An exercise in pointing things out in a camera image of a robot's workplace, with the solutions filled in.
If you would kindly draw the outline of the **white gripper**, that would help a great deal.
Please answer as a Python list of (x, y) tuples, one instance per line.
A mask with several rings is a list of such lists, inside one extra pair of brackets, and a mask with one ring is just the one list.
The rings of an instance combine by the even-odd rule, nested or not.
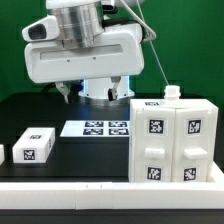
[(57, 90), (69, 103), (69, 88), (64, 82), (112, 77), (108, 100), (118, 97), (121, 77), (139, 75), (144, 68), (139, 24), (110, 26), (95, 37), (90, 48), (65, 49), (60, 41), (29, 43), (25, 63), (29, 78), (35, 83), (56, 82)]

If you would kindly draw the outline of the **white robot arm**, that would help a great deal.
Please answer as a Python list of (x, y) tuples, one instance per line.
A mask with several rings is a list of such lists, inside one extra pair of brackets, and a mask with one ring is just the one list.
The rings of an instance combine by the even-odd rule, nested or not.
[(113, 0), (46, 0), (48, 14), (22, 30), (29, 78), (53, 83), (66, 102), (73, 81), (81, 81), (79, 96), (112, 103), (133, 96), (129, 77), (144, 68), (137, 21), (110, 19)]

